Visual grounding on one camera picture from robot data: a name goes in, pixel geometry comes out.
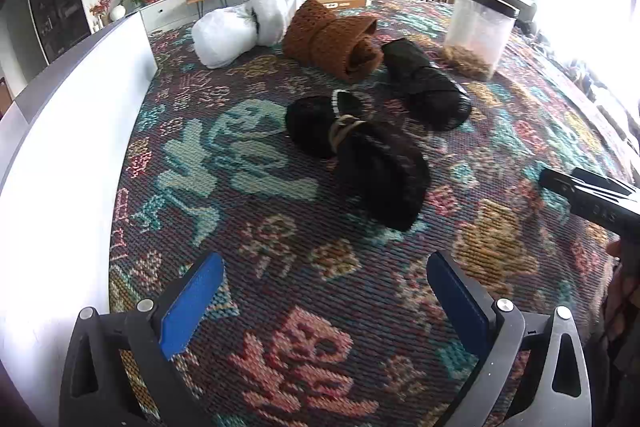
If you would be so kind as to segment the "person's right hand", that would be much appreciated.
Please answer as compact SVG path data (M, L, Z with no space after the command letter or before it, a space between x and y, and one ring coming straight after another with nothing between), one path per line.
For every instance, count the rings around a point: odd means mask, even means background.
M623 247L625 243L621 239L606 246L606 253L612 258L623 260ZM625 335L627 329L626 313L632 308L639 308L639 272L631 272L620 262L611 282L608 284L606 299L603 305L604 339L606 347L611 347L615 341Z

